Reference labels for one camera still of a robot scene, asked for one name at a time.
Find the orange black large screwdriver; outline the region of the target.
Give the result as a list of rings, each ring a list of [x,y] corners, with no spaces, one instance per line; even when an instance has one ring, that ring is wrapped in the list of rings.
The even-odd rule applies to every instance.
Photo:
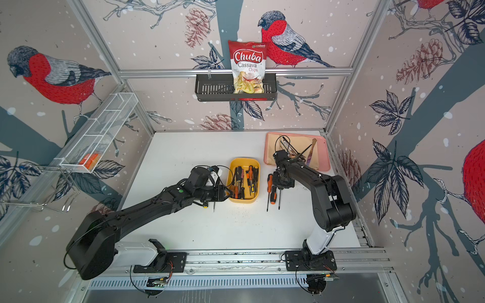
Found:
[[[269,204],[271,201],[272,197],[272,188],[273,188],[273,174],[269,174],[267,178],[267,193],[268,193],[268,198],[267,198],[267,204],[266,204],[266,210],[269,210]]]

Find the small orange black screwdriver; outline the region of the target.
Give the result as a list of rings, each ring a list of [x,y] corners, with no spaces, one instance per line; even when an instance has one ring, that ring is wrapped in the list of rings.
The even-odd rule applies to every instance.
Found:
[[[276,201],[277,201],[277,187],[274,185],[271,188],[269,201],[270,201],[270,204],[272,205],[276,204]]]

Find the yellow storage box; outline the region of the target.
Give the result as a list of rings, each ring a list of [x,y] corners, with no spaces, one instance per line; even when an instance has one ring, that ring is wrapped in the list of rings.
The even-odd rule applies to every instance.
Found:
[[[227,187],[233,203],[256,202],[259,193],[260,163],[252,158],[236,158],[231,162]]]

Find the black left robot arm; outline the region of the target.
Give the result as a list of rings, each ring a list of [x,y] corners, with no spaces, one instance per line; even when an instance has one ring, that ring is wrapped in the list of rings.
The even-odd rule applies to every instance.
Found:
[[[130,251],[118,243],[122,238],[154,220],[179,212],[196,204],[207,207],[210,202],[224,202],[234,192],[223,184],[217,166],[192,168],[188,178],[164,188],[158,195],[132,207],[102,214],[88,214],[66,247],[66,256],[73,262],[83,280],[104,273],[115,261],[134,266],[137,273],[173,273],[179,265],[169,259],[166,248],[156,239],[149,239],[145,252]]]

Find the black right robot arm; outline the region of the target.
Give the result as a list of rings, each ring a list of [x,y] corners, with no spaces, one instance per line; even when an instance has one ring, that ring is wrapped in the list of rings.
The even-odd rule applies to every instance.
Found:
[[[328,251],[336,233],[346,229],[357,216],[344,178],[318,172],[305,162],[290,158],[285,150],[275,152],[273,157],[276,164],[274,186],[277,189],[291,189],[299,183],[311,193],[316,225],[303,242],[302,254],[310,258]]]

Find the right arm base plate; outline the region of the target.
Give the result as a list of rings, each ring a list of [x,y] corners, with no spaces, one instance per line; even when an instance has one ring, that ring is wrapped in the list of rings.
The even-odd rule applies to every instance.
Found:
[[[287,271],[336,271],[337,265],[332,251],[312,255],[303,251],[286,251],[283,260]]]

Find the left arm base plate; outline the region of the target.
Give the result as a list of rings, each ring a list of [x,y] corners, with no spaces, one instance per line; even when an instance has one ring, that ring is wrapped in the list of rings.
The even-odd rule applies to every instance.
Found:
[[[183,273],[188,253],[159,253],[151,264],[135,265],[134,273]]]

